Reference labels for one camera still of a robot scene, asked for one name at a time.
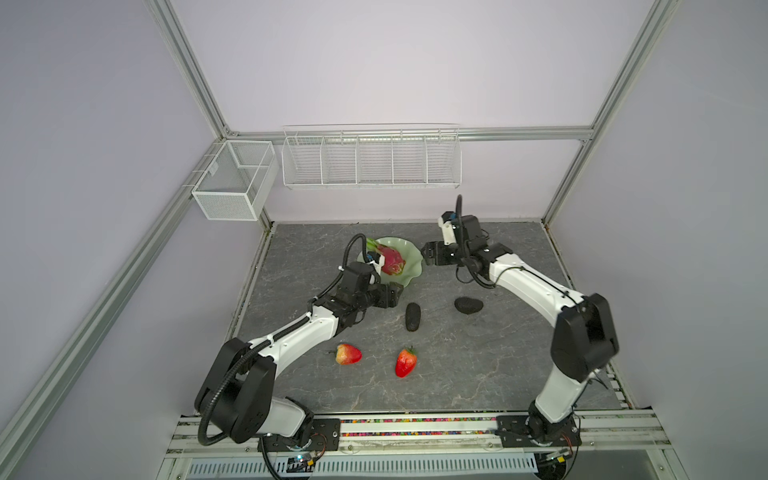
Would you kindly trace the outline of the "green scalloped fruit bowl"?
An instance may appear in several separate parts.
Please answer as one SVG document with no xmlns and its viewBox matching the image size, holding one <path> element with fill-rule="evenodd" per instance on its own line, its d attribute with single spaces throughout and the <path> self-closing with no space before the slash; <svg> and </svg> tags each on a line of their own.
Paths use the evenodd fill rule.
<svg viewBox="0 0 768 480">
<path fill-rule="evenodd" d="M 380 271 L 383 284 L 397 283 L 407 287 L 422 273 L 423 256 L 409 240 L 398 237 L 381 237 L 377 242 L 398 254 L 393 261 L 386 260 Z"/>
</svg>

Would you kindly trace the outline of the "pink dragon fruit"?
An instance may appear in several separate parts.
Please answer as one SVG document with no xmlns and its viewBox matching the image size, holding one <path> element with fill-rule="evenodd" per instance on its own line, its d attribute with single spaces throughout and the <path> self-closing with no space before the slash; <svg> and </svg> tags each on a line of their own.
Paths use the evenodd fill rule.
<svg viewBox="0 0 768 480">
<path fill-rule="evenodd" d="M 405 259 L 402 254 L 393 247 L 382 244 L 381 242 L 372 238 L 366 239 L 366 252 L 377 251 L 381 253 L 385 259 L 385 266 L 381 269 L 381 272 L 390 276 L 399 276 L 403 273 L 406 265 Z"/>
</svg>

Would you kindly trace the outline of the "dark avocado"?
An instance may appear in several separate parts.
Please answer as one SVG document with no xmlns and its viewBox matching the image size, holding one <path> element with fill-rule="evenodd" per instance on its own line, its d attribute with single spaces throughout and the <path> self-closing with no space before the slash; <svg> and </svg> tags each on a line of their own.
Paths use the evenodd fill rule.
<svg viewBox="0 0 768 480">
<path fill-rule="evenodd" d="M 405 311 L 405 327 L 408 332 L 415 332 L 419 329 L 422 318 L 421 307 L 411 302 L 406 306 Z"/>
<path fill-rule="evenodd" d="M 482 300 L 471 297 L 459 297 L 454 301 L 454 307 L 457 311 L 465 315 L 479 313 L 484 308 Z"/>
</svg>

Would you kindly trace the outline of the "red strawberry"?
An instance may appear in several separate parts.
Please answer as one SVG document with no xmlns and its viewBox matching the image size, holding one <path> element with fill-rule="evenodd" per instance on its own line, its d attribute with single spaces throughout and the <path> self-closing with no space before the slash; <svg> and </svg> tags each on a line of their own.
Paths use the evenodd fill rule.
<svg viewBox="0 0 768 480">
<path fill-rule="evenodd" d="M 398 378 L 407 377 L 418 364 L 418 355 L 413 347 L 404 348 L 397 357 L 395 375 Z"/>
</svg>

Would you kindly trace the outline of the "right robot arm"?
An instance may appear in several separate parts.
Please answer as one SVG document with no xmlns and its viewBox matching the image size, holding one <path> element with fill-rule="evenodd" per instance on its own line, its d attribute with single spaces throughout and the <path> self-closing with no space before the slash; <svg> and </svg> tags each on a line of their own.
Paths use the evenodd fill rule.
<svg viewBox="0 0 768 480">
<path fill-rule="evenodd" d="M 528 265 L 511 248 L 490 244 L 473 215 L 447 211 L 438 226 L 443 238 L 421 249 L 427 263 L 464 267 L 472 282 L 509 291 L 552 325 L 553 367 L 520 432 L 538 445 L 562 438 L 575 427 L 575 405 L 588 383 L 619 352 L 608 300 L 570 289 Z"/>
</svg>

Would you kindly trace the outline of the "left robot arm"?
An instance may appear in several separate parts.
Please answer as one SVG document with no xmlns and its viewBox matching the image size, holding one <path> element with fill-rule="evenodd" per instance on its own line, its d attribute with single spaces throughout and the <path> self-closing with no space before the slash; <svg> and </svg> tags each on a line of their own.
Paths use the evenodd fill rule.
<svg viewBox="0 0 768 480">
<path fill-rule="evenodd" d="M 373 264 L 353 262 L 298 319 L 263 337 L 225 342 L 194 401 L 199 444 L 226 439 L 240 444 L 265 436 L 307 444 L 314 414 L 297 401 L 276 397 L 276 379 L 315 346 L 359 323 L 368 309 L 395 307 L 403 290 L 397 282 L 384 283 Z"/>
</svg>

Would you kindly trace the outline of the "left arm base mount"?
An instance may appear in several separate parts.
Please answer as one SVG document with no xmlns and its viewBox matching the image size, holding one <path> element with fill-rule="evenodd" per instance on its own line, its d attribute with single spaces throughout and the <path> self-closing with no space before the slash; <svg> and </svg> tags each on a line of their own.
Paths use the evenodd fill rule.
<svg viewBox="0 0 768 480">
<path fill-rule="evenodd" d="M 270 434 L 262 438 L 268 452 L 337 451 L 340 439 L 341 420 L 337 417 L 315 417 L 292 437 Z"/>
</svg>

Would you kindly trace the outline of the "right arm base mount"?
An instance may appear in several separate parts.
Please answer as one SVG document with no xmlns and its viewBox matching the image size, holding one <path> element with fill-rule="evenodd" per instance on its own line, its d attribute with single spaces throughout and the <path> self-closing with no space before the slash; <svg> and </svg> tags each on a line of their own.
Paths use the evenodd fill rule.
<svg viewBox="0 0 768 480">
<path fill-rule="evenodd" d="M 573 414 L 558 423 L 528 414 L 496 417 L 495 434 L 504 448 L 572 447 L 582 445 L 580 429 Z"/>
</svg>

